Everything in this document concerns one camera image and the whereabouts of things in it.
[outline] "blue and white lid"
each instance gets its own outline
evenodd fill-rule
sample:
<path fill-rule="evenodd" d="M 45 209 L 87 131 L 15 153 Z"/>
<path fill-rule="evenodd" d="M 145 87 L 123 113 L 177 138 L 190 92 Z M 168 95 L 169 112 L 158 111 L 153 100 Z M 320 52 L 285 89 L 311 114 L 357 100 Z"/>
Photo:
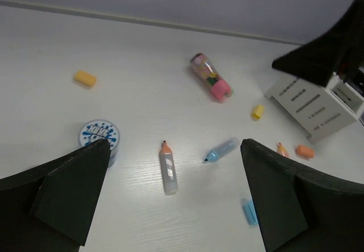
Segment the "blue and white lid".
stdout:
<path fill-rule="evenodd" d="M 116 154 L 119 146 L 120 134 L 115 124 L 103 119 L 88 122 L 80 131 L 78 138 L 81 147 L 99 139 L 107 139 L 110 143 L 111 156 Z"/>

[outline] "pink bottle cap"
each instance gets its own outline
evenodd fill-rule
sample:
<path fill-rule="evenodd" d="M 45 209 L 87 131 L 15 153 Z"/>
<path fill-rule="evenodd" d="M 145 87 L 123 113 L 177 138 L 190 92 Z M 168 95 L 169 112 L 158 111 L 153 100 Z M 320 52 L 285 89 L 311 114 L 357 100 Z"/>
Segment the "pink bottle cap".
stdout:
<path fill-rule="evenodd" d="M 214 84 L 211 88 L 212 94 L 217 98 L 218 100 L 222 101 L 226 97 L 231 96 L 231 87 L 225 80 L 219 80 L 217 83 Z"/>

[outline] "table surface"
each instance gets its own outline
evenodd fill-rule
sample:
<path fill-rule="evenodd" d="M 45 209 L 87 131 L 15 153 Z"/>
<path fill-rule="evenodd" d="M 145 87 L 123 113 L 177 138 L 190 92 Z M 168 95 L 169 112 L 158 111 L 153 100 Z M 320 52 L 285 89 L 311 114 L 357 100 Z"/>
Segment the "table surface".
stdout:
<path fill-rule="evenodd" d="M 240 152 L 203 164 L 229 137 L 253 138 L 331 175 L 364 183 L 364 128 L 359 122 L 307 144 L 278 104 L 263 93 L 278 79 L 274 58 L 295 46 L 110 20 L 0 7 L 0 178 L 78 148 L 83 124 L 97 118 L 121 132 L 86 246 L 108 251 L 264 251 L 258 227 L 248 226 L 240 200 L 250 197 Z M 214 102 L 189 69 L 208 55 L 234 88 Z M 78 70 L 97 76 L 94 88 L 72 81 Z M 266 111 L 259 121 L 256 104 Z M 173 150 L 179 192 L 163 192 L 158 152 Z"/>

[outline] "black object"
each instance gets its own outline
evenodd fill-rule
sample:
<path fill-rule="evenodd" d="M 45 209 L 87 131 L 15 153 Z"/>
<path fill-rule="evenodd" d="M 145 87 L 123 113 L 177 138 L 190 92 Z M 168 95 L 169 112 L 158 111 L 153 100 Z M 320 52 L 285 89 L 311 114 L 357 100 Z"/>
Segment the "black object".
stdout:
<path fill-rule="evenodd" d="M 354 0 L 328 32 L 274 60 L 272 67 L 319 86 L 327 86 L 334 72 L 344 82 L 352 80 L 355 75 L 363 75 L 358 71 L 363 60 L 364 0 Z"/>
<path fill-rule="evenodd" d="M 252 139 L 243 141 L 241 154 L 268 252 L 364 251 L 364 185 L 316 171 Z"/>
<path fill-rule="evenodd" d="M 77 252 L 104 182 L 110 144 L 98 140 L 0 180 L 0 251 Z"/>

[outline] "pink bottle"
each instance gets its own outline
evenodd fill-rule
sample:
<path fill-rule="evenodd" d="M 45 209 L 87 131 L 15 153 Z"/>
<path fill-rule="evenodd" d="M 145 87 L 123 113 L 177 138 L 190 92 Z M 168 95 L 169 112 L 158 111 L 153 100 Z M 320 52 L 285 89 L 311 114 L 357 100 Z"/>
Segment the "pink bottle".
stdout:
<path fill-rule="evenodd" d="M 192 58 L 190 64 L 216 99 L 223 101 L 226 97 L 231 96 L 233 91 L 230 85 L 219 75 L 208 57 L 198 53 Z"/>

